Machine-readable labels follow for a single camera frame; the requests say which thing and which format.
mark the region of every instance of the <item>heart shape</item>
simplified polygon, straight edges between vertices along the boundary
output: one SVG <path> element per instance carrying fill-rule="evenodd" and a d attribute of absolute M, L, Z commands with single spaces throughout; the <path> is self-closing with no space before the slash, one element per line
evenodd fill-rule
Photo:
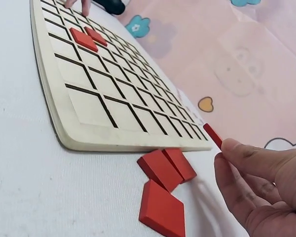
<path fill-rule="evenodd" d="M 209 96 L 204 97 L 198 102 L 198 108 L 207 113 L 211 113 L 214 110 L 213 99 Z"/>

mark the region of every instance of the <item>red piece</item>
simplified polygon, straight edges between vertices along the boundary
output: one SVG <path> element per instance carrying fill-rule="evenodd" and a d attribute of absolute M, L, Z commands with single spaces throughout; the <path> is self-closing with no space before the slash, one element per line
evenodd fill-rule
<path fill-rule="evenodd" d="M 211 139 L 215 142 L 215 144 L 222 149 L 222 139 L 217 135 L 217 133 L 209 126 L 208 123 L 203 125 L 204 130 L 208 133 Z"/>
<path fill-rule="evenodd" d="M 172 192 L 183 181 L 180 174 L 160 150 L 140 157 L 137 163 L 149 179 L 169 192 Z"/>
<path fill-rule="evenodd" d="M 185 183 L 196 177 L 196 173 L 180 149 L 164 149 L 163 154 L 182 176 Z"/>
<path fill-rule="evenodd" d="M 84 27 L 84 29 L 93 40 L 95 40 L 100 44 L 103 44 L 104 46 L 108 46 L 108 43 L 106 42 L 106 40 L 103 39 L 103 37 L 98 32 L 94 31 L 89 27 Z"/>
<path fill-rule="evenodd" d="M 183 203 L 153 180 L 144 185 L 139 221 L 166 237 L 185 237 Z"/>
<path fill-rule="evenodd" d="M 90 36 L 76 30 L 75 28 L 70 28 L 70 32 L 73 35 L 73 38 L 76 43 L 78 43 L 88 49 L 91 49 L 95 52 L 98 52 L 98 48 Z"/>

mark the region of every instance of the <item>wooden grid board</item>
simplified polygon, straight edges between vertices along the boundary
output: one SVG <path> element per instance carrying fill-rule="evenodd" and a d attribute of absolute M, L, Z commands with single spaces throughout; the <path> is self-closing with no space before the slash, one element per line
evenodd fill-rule
<path fill-rule="evenodd" d="M 80 151 L 209 150 L 189 111 L 138 49 L 56 0 L 32 0 L 40 80 L 60 142 Z M 89 27 L 107 41 L 97 53 L 70 32 Z"/>

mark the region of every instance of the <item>red rectangular piece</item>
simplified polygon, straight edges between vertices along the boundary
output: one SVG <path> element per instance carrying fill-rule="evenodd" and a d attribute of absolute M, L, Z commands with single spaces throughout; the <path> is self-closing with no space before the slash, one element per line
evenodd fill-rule
<path fill-rule="evenodd" d="M 169 192 L 172 192 L 183 181 L 183 178 L 160 150 L 140 157 L 137 163 L 149 179 Z"/>
<path fill-rule="evenodd" d="M 166 237 L 185 237 L 184 205 L 153 180 L 144 185 L 139 221 Z"/>
<path fill-rule="evenodd" d="M 103 44 L 104 46 L 108 46 L 108 43 L 106 42 L 106 40 L 102 37 L 102 35 L 100 35 L 98 32 L 94 31 L 93 29 L 89 28 L 89 27 L 84 27 L 85 31 L 87 32 L 87 34 L 96 42 Z"/>
<path fill-rule="evenodd" d="M 196 173 L 180 149 L 164 149 L 163 154 L 178 171 L 185 183 L 196 177 Z"/>
<path fill-rule="evenodd" d="M 209 126 L 208 123 L 203 125 L 204 130 L 208 133 L 211 139 L 215 142 L 215 144 L 222 149 L 222 139 L 217 135 L 217 133 Z"/>
<path fill-rule="evenodd" d="M 75 28 L 70 28 L 70 32 L 71 32 L 76 43 L 78 43 L 88 49 L 91 49 L 95 52 L 98 52 L 98 48 L 90 36 L 76 30 Z"/>

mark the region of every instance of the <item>white surface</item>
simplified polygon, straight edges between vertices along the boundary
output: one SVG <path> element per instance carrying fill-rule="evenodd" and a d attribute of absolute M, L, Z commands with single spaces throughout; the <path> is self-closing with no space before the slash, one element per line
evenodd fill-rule
<path fill-rule="evenodd" d="M 95 6 L 91 16 L 132 40 Z M 216 152 L 187 153 L 198 177 L 173 192 L 185 204 L 187 237 L 246 236 L 216 187 Z M 160 236 L 138 221 L 147 181 L 139 157 L 60 147 L 39 84 L 29 2 L 0 1 L 0 237 Z"/>

